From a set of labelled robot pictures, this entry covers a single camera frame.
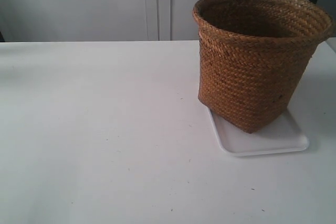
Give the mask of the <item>brown woven basket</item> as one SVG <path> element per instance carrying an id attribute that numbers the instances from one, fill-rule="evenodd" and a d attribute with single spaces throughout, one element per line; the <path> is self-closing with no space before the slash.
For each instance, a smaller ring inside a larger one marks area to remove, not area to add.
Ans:
<path id="1" fill-rule="evenodd" d="M 198 99 L 247 133 L 286 111 L 335 23 L 309 0 L 198 0 Z"/>

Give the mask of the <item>white plastic tray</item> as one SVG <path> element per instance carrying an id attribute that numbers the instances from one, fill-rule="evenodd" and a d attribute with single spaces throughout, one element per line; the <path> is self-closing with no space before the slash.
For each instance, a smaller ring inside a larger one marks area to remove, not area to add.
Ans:
<path id="1" fill-rule="evenodd" d="M 302 152 L 310 145 L 309 139 L 288 110 L 271 124 L 251 134 L 212 111 L 209 111 L 209 117 L 220 148 L 232 156 Z"/>

